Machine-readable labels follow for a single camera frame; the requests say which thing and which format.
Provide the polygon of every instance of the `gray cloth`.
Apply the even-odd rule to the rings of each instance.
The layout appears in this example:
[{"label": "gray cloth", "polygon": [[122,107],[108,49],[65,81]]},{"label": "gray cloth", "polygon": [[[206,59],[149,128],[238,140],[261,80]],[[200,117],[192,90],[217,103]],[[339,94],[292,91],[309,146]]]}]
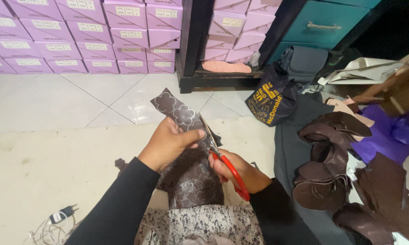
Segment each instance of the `gray cloth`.
[{"label": "gray cloth", "polygon": [[[310,161],[312,148],[310,143],[299,138],[298,131],[318,116],[332,112],[333,108],[322,103],[322,96],[319,92],[300,95],[298,110],[283,123],[276,125],[274,174],[291,197],[295,171],[300,165]],[[294,208],[322,245],[355,244],[352,236],[349,237],[333,223],[332,213],[305,209],[295,202]]]}]

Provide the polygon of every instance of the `left hand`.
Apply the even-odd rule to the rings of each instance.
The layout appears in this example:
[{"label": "left hand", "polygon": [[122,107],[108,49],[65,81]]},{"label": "left hand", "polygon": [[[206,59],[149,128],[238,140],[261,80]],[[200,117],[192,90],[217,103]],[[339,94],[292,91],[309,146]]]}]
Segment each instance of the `left hand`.
[{"label": "left hand", "polygon": [[159,172],[173,162],[185,148],[197,148],[196,141],[206,133],[203,130],[184,132],[170,117],[166,117],[154,131],[138,159]]}]

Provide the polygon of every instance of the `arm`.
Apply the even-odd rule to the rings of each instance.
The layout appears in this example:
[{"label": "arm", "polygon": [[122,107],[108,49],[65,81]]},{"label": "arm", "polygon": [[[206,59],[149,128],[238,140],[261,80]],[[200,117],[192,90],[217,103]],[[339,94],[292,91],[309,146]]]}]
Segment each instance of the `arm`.
[{"label": "arm", "polygon": [[[320,245],[312,231],[294,210],[282,184],[248,164],[238,154],[219,149],[234,165],[250,193],[250,203],[259,221],[266,244]],[[209,157],[220,181],[236,183],[232,173],[220,160]]]},{"label": "arm", "polygon": [[197,148],[202,130],[183,132],[169,117],[157,127],[141,154],[109,187],[65,245],[131,245],[159,179],[157,173],[185,148]]}]

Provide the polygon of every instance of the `stack of shoe boxes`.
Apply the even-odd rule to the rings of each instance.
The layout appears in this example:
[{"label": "stack of shoe boxes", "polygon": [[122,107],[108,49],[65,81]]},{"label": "stack of shoe boxes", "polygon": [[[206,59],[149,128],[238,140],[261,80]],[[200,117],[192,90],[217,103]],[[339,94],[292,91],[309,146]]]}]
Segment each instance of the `stack of shoe boxes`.
[{"label": "stack of shoe boxes", "polygon": [[182,0],[0,0],[2,73],[174,73]]},{"label": "stack of shoe boxes", "polygon": [[258,51],[281,0],[215,0],[203,61],[246,64]]}]

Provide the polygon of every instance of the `right hand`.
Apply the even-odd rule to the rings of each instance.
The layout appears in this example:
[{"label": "right hand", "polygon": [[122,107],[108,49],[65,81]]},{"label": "right hand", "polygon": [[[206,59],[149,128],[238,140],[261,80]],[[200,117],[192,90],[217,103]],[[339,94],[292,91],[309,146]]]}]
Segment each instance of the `right hand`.
[{"label": "right hand", "polygon": [[[242,180],[244,181],[245,187],[247,188],[249,193],[254,194],[256,192],[262,191],[267,186],[269,186],[269,184],[271,184],[272,181],[270,178],[268,178],[268,176],[247,163],[238,154],[231,153],[224,149],[218,150],[233,164]],[[209,163],[211,164],[211,168],[213,168],[217,175],[220,177],[221,183],[230,180],[236,186],[238,186],[238,183],[236,182],[229,168],[222,161],[220,161],[219,159],[215,160],[212,154],[209,154]]]}]

